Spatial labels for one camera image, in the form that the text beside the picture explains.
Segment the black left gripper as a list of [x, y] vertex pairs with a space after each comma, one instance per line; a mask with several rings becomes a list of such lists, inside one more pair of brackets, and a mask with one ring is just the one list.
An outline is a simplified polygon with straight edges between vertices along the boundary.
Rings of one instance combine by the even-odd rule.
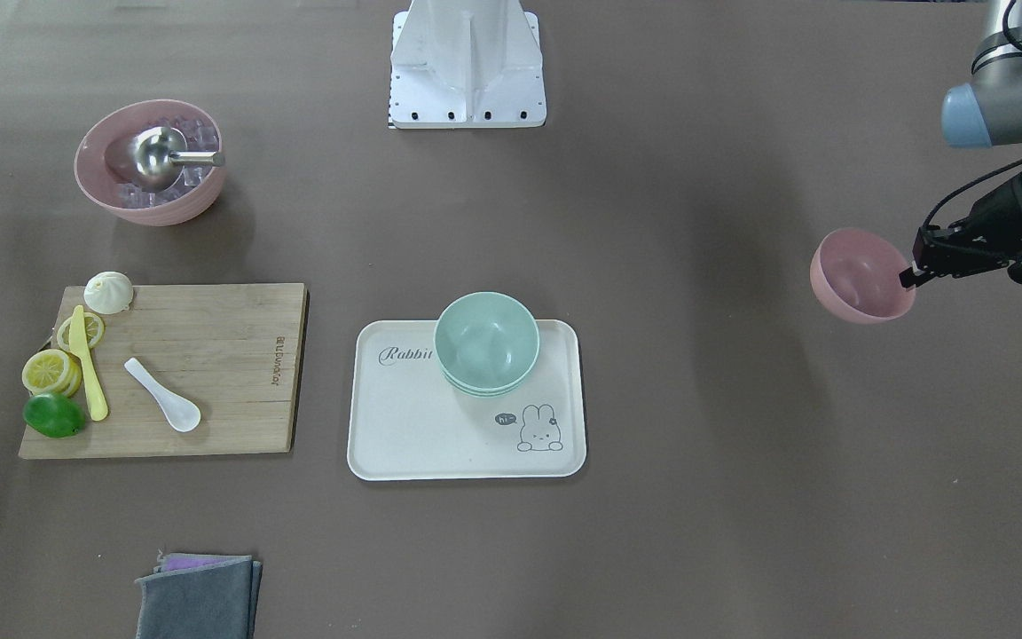
[[926, 224], [916, 236], [916, 261], [900, 272], [900, 285], [919, 288], [937, 278], [1006, 270], [1022, 284], [1022, 185], [1017, 177], [973, 203], [946, 229]]

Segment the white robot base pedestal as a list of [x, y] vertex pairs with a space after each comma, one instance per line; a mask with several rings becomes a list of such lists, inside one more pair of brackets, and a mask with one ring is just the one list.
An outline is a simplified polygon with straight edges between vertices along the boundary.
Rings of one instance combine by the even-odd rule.
[[519, 1], [413, 1], [394, 13], [394, 130], [522, 129], [547, 120], [539, 18]]

